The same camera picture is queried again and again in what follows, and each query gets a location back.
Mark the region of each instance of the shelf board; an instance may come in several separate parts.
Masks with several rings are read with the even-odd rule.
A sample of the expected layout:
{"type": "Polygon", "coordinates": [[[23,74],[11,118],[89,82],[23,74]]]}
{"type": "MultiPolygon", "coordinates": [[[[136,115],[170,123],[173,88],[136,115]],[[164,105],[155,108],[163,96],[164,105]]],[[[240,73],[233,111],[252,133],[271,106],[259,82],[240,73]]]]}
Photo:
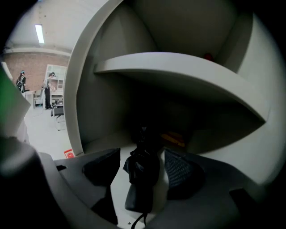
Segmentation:
{"type": "Polygon", "coordinates": [[[261,120],[267,121],[270,106],[245,79],[227,68],[195,56],[146,52],[123,55],[96,64],[94,73],[116,72],[145,83],[202,100],[235,99],[261,120]]]}

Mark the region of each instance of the ceiling light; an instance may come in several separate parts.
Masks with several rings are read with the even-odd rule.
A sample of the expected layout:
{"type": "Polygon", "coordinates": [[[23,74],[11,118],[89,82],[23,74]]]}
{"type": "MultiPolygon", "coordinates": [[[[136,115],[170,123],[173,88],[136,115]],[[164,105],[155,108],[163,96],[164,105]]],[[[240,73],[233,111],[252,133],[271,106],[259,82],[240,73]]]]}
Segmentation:
{"type": "Polygon", "coordinates": [[[39,43],[45,43],[44,42],[42,25],[35,25],[35,27],[36,27],[36,32],[37,32],[39,43]]]}

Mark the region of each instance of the person in black clothes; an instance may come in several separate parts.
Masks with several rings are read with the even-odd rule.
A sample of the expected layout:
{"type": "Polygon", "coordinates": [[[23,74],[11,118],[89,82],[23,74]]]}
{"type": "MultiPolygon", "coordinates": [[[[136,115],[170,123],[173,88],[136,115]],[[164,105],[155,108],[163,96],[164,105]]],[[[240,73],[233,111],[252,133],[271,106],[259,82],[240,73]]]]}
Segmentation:
{"type": "Polygon", "coordinates": [[[19,91],[24,93],[25,92],[25,86],[26,86],[25,71],[22,70],[17,81],[16,81],[16,87],[19,89],[19,91]]]}
{"type": "Polygon", "coordinates": [[[47,81],[44,83],[46,110],[52,109],[52,106],[50,105],[50,89],[52,89],[53,91],[55,90],[55,88],[51,84],[52,77],[54,76],[55,76],[54,72],[50,73],[47,81]]]}

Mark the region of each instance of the black pants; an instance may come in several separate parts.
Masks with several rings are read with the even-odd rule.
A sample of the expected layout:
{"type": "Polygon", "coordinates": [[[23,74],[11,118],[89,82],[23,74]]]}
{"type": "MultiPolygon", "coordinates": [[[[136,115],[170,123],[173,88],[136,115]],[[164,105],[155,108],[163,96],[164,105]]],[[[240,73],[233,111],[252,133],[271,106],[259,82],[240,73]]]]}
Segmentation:
{"type": "Polygon", "coordinates": [[[46,109],[52,108],[52,106],[50,105],[50,93],[45,93],[45,96],[46,96],[46,99],[45,99],[46,109]]]}

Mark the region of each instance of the black cord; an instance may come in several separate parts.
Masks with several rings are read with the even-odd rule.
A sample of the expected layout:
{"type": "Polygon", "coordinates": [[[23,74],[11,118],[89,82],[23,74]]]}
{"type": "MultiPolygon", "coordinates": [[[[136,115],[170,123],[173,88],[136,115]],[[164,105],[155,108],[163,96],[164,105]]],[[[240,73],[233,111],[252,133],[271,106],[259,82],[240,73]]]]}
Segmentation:
{"type": "Polygon", "coordinates": [[[147,217],[147,213],[143,213],[142,215],[139,216],[139,218],[132,224],[131,229],[135,229],[136,224],[138,223],[138,221],[144,217],[144,224],[146,226],[146,217],[147,217]]]}

